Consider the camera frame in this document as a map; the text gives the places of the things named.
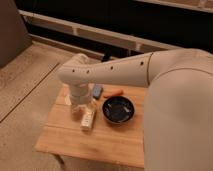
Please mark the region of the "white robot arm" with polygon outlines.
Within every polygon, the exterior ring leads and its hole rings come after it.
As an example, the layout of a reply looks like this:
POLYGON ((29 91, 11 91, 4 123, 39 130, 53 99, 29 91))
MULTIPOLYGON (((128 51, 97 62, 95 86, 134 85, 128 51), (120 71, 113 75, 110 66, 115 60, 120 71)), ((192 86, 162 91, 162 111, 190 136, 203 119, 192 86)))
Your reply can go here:
POLYGON ((76 54, 58 70, 74 104, 91 101, 90 83, 146 87, 145 171, 213 171, 213 54, 155 51, 91 64, 76 54))

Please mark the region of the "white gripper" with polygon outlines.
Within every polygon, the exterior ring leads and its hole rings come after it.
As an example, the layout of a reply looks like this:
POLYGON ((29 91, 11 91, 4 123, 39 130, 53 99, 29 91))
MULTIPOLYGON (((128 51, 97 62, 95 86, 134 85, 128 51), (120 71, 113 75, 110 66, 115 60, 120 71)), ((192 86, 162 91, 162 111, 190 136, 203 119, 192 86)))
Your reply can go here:
POLYGON ((91 90, 88 84, 70 85, 69 99, 71 112, 78 113, 81 105, 87 105, 92 101, 91 90))

